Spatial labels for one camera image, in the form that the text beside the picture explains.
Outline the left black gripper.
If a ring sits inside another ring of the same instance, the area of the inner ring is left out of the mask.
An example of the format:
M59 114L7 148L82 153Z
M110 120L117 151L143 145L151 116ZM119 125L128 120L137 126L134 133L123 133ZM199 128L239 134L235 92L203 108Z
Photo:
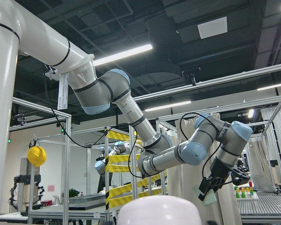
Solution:
M210 167L211 174L209 178L203 177L199 185L199 199L203 201L211 189L214 192L221 189L233 168L233 165L226 164L215 158Z

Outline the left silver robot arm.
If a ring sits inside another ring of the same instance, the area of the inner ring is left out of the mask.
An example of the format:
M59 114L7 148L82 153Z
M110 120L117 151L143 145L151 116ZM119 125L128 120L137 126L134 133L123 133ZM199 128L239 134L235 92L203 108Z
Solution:
M210 114L200 114L194 123L191 137L176 146L165 135L156 132L131 96L130 80L120 69L112 69L97 77L93 68L74 70L69 74L73 89L86 114L94 115L118 106L129 124L137 131L144 151L138 160L138 169L144 177L181 165L199 165L212 144L220 143L218 155L210 167L210 175L199 185L199 199L204 200L209 191L217 191L231 178L241 185L249 176L237 167L237 159L252 135L252 129L238 121L227 123Z

